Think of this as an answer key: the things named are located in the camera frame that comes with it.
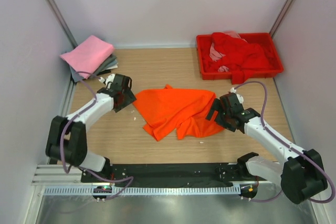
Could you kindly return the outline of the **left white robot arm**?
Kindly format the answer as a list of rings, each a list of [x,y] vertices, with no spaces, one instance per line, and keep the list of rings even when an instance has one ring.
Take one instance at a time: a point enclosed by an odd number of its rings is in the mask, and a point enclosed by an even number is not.
[[[95,76],[103,87],[98,91],[86,85],[93,98],[77,111],[52,119],[46,155],[62,162],[65,173],[72,167],[81,168],[98,181],[106,182],[112,174],[108,158],[88,149],[87,132],[105,114],[119,112],[136,101],[132,92],[132,79],[122,74],[106,78]]]

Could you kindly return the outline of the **orange t-shirt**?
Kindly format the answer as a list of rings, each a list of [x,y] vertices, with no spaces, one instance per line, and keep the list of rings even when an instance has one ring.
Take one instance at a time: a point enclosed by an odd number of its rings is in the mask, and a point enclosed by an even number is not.
[[[216,95],[199,89],[147,89],[136,96],[134,107],[146,121],[143,129],[156,141],[176,131],[178,140],[186,136],[197,138],[215,135],[224,129],[206,116]]]

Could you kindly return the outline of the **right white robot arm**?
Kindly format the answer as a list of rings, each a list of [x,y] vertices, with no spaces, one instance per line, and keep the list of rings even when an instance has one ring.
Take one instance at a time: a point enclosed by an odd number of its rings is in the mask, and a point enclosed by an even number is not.
[[[245,155],[245,161],[236,167],[238,177],[266,179],[279,186],[294,204],[326,190],[328,182],[320,154],[314,149],[306,151],[286,139],[264,121],[262,114],[252,108],[244,109],[243,100],[232,92],[214,99],[206,119],[257,140],[276,160],[272,162],[258,154]]]

